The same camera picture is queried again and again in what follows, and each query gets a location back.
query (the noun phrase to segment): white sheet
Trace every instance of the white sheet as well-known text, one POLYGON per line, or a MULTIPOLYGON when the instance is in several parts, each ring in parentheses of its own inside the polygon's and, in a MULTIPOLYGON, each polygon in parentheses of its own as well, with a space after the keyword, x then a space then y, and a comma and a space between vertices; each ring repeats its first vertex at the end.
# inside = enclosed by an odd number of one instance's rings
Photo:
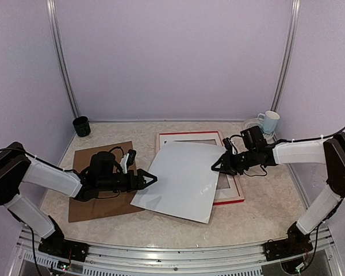
POLYGON ((158 181, 138 191, 131 204, 208 223, 219 178, 211 166, 224 152, 225 149, 217 145, 166 143, 149 168, 158 181))

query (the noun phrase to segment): metal corner post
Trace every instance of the metal corner post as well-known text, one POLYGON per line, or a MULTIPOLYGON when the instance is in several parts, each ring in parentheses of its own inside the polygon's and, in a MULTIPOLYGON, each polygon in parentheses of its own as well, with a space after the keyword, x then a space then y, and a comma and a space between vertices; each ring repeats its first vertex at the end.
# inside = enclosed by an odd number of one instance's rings
POLYGON ((293 51, 295 35, 296 35, 296 30, 297 30, 297 25, 298 25, 299 12, 300 12, 300 0, 293 0, 292 13, 290 16, 289 33, 287 34, 288 37, 287 37, 286 46, 285 46, 285 54, 282 59, 280 75, 279 75, 279 78, 277 80, 277 85, 276 85, 276 92, 275 92, 275 96, 271 105, 271 110, 275 112, 277 111, 278 105, 280 103, 283 86, 285 84, 286 75, 288 73, 289 64, 292 57, 292 51, 293 51))
POLYGON ((71 87, 68 69, 67 69, 67 66, 65 63, 65 59, 64 59, 62 42, 60 39, 58 18, 56 16, 55 0, 46 0, 46 4, 47 4, 47 12, 48 12, 48 17, 49 17, 49 21, 50 21, 53 43, 55 46, 55 52, 56 52, 56 56, 58 59, 57 61, 59 62, 60 73, 61 73, 62 78, 63 78, 63 82, 65 85, 65 90, 66 90, 68 100, 70 103, 71 111, 73 113, 74 118, 78 118, 79 117, 79 110, 78 110, 78 106, 76 104, 73 89, 71 87))

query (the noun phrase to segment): brown board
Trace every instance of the brown board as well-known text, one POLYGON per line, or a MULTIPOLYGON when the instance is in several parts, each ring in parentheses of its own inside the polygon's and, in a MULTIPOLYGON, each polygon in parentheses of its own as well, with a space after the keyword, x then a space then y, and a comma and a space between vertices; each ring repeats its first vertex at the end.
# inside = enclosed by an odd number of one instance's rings
MULTIPOLYGON (((80 151, 75 151, 73 169, 77 172, 81 172, 84 168, 88 167, 91 161, 91 157, 100 151, 109 151, 113 147, 120 146, 123 148, 124 152, 127 153, 129 149, 133 148, 131 141, 125 143, 119 143, 114 145, 105 145, 103 147, 88 148, 80 151)), ((120 162, 122 158, 122 152, 120 149, 115 149, 113 151, 115 154, 116 161, 120 162)), ((136 173, 135 163, 130 166, 130 170, 134 170, 136 173)), ((131 205, 131 201, 136 192, 131 193, 121 193, 116 198, 104 199, 104 200, 90 200, 87 202, 80 202, 70 198, 69 200, 69 217, 68 221, 74 223, 76 221, 94 220, 101 219, 103 217, 118 216, 121 214, 130 214, 144 209, 135 207, 131 205)), ((103 191, 100 192, 99 197, 112 197, 116 194, 103 191)))

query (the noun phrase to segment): picture frame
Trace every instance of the picture frame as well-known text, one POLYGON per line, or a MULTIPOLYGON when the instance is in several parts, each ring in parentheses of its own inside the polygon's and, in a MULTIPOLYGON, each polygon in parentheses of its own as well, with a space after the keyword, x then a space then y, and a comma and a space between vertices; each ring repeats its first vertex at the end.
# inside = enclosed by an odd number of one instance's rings
MULTIPOLYGON (((158 133, 156 152, 169 141, 185 141, 223 146, 220 131, 158 133)), ((245 200, 242 187, 237 177, 220 173, 213 205, 233 204, 245 200)))

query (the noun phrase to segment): mug handle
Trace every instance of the mug handle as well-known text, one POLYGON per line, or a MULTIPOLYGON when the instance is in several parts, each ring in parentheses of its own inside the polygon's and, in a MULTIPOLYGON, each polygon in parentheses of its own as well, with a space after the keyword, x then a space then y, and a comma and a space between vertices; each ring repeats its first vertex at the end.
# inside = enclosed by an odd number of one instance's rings
POLYGON ((263 122, 263 120, 265 119, 265 116, 266 116, 265 114, 259 113, 257 116, 258 121, 263 122))

